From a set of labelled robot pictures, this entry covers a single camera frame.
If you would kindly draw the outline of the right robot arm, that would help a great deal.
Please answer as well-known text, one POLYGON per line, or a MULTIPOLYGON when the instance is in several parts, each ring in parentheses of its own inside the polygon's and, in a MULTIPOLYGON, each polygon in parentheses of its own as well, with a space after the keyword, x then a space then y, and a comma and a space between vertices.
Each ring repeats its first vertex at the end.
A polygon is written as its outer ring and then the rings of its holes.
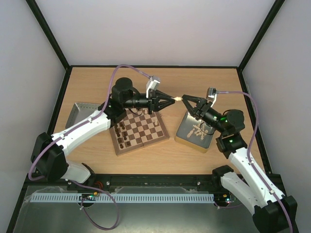
POLYGON ((205 98, 183 95, 182 102, 196 120, 202 120, 220 133, 218 150, 238 169, 242 178, 229 166, 213 170, 212 185, 231 192, 250 212, 261 233, 294 232, 297 202, 286 196, 265 174, 251 154, 240 132, 245 128, 243 111, 231 109, 221 114, 205 98))

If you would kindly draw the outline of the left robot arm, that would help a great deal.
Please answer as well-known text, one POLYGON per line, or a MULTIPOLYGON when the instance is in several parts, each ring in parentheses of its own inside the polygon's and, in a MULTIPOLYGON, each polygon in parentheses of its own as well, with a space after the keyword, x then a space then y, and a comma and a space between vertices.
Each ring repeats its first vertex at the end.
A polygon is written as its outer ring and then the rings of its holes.
POLYGON ((29 180, 45 178, 49 182, 59 179, 78 183, 87 181, 91 176, 90 167, 68 161, 66 157, 91 137, 117 125, 126 117, 127 109, 147 109, 151 114, 181 100, 181 97, 172 97, 159 91, 159 83, 156 77, 150 77, 146 92, 140 93, 129 78, 119 78, 108 92, 107 100, 91 115, 59 133, 41 133, 31 156, 29 180))

